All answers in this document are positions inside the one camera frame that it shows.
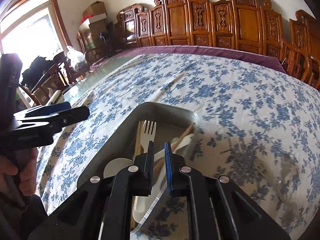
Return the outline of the person's left hand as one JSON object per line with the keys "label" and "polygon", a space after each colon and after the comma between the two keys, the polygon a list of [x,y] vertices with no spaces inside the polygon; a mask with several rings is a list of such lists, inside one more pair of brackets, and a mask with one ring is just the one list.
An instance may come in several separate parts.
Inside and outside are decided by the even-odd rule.
{"label": "person's left hand", "polygon": [[[19,189],[24,196],[31,196],[36,191],[36,163],[37,148],[30,150],[30,158],[24,170],[20,172]],[[18,173],[18,168],[6,157],[1,156],[1,193],[9,195],[9,189],[5,181],[4,175],[14,176]]]}

